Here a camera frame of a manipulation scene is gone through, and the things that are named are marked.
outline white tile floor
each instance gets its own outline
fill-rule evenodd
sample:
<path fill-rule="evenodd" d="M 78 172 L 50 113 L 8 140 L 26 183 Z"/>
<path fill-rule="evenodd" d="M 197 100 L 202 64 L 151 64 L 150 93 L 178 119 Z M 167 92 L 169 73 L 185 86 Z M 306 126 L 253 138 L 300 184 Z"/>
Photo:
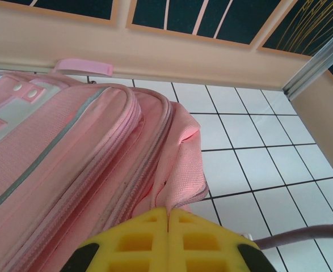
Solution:
<path fill-rule="evenodd" d="M 86 76 L 77 79 L 87 82 Z M 281 92 L 98 78 L 151 88 L 179 101 L 201 125 L 206 199 L 192 211 L 263 238 L 333 224 L 333 169 Z M 333 271 L 333 240 L 265 250 L 277 271 Z"/>

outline backpack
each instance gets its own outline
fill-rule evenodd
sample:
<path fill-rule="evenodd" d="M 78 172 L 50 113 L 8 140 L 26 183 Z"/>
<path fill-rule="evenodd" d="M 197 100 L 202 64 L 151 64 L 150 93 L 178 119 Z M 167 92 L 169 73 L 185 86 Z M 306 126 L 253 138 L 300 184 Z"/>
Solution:
<path fill-rule="evenodd" d="M 208 192 L 200 127 L 182 105 L 68 70 L 112 74 L 81 59 L 0 72 L 0 271 L 59 271 L 88 237 Z"/>

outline pink loop handle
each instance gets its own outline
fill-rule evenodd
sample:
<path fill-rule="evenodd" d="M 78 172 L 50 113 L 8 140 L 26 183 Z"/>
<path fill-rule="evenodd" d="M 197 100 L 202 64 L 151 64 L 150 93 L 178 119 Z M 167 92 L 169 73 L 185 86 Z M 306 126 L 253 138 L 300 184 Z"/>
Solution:
<path fill-rule="evenodd" d="M 98 61 L 87 61 L 85 59 L 66 58 L 58 61 L 51 73 L 60 73 L 60 70 L 81 71 L 111 77 L 113 65 Z"/>

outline gray trim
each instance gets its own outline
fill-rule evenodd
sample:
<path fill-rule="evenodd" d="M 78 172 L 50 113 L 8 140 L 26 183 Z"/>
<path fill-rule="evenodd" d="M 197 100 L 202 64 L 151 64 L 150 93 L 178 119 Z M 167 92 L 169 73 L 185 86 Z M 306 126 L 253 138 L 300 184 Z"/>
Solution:
<path fill-rule="evenodd" d="M 34 162 L 25 170 L 20 177 L 10 185 L 5 192 L 0 195 L 0 205 L 23 183 L 23 181 L 36 169 L 36 167 L 44 160 L 44 158 L 49 154 L 53 147 L 64 137 L 64 135 L 71 129 L 71 127 L 78 121 L 81 115 L 84 113 L 86 108 L 96 100 L 105 90 L 103 88 L 88 98 L 82 106 L 78 109 L 77 114 L 73 119 L 59 132 L 59 134 L 50 142 L 50 144 L 43 150 L 43 152 L 34 160 Z"/>
<path fill-rule="evenodd" d="M 283 91 L 290 100 L 293 100 L 331 65 L 333 65 L 333 38 L 286 83 Z"/>

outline beige wall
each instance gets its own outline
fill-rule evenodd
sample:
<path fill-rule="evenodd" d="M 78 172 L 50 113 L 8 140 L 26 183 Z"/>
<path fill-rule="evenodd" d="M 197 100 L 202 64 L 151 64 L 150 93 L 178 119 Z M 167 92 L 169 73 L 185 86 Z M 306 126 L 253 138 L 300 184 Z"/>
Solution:
<path fill-rule="evenodd" d="M 321 75 L 292 101 L 317 144 L 333 167 L 333 82 Z"/>
<path fill-rule="evenodd" d="M 256 48 L 291 2 L 282 2 L 252 49 L 128 30 L 129 0 L 120 1 L 117 27 L 0 8 L 0 64 L 52 67 L 75 57 L 110 62 L 117 74 L 280 88 L 306 60 Z"/>

